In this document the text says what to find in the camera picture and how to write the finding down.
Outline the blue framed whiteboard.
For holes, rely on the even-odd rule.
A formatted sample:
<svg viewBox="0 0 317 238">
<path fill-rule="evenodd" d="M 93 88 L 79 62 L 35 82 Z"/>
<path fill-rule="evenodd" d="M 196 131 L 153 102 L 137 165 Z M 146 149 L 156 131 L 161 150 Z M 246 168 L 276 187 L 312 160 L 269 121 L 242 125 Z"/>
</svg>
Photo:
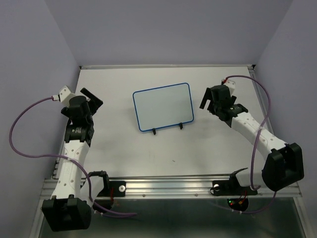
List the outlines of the blue framed whiteboard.
<svg viewBox="0 0 317 238">
<path fill-rule="evenodd" d="M 191 89 L 186 82 L 135 91 L 132 98 L 141 132 L 194 121 Z"/>
</svg>

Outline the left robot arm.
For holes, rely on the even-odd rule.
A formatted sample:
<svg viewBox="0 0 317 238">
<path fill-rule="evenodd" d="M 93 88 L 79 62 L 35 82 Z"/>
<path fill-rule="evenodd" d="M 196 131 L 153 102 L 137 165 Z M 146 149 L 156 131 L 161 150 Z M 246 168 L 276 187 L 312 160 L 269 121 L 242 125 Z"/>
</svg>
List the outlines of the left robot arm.
<svg viewBox="0 0 317 238">
<path fill-rule="evenodd" d="M 51 198 L 42 203 L 44 217 L 54 232 L 87 229 L 95 198 L 110 191 L 105 171 L 88 173 L 83 168 L 94 135 L 93 115 L 103 102 L 86 88 L 80 92 L 77 96 L 64 86 L 58 93 L 64 105 L 61 113 L 68 118 L 64 162 Z"/>
</svg>

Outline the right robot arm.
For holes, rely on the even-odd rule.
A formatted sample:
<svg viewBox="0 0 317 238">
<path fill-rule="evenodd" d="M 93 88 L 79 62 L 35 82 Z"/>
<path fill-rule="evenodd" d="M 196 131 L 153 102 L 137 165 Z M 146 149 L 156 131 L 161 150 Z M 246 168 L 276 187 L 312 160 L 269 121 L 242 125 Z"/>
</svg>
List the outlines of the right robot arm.
<svg viewBox="0 0 317 238">
<path fill-rule="evenodd" d="M 234 178 L 228 181 L 229 190 L 240 193 L 245 187 L 256 189 L 265 186 L 277 192 L 302 180 L 304 165 L 301 147 L 297 143 L 286 143 L 260 125 L 243 105 L 235 103 L 233 91 L 233 87 L 225 84 L 207 88 L 200 109 L 206 108 L 244 136 L 253 145 L 253 152 L 259 152 L 265 163 L 257 174 L 253 167 L 249 175 L 243 175 L 242 169 L 233 172 Z"/>
</svg>

